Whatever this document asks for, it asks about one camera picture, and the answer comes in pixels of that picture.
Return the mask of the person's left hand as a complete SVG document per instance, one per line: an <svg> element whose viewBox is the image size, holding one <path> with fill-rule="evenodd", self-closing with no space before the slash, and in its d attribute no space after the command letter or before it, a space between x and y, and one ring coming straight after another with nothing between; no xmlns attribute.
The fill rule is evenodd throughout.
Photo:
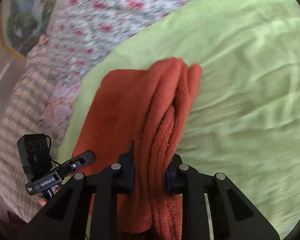
<svg viewBox="0 0 300 240"><path fill-rule="evenodd" d="M47 202L53 197L62 187L61 186L54 186L52 189L44 193L42 196L39 197L39 204L44 206Z"/></svg>

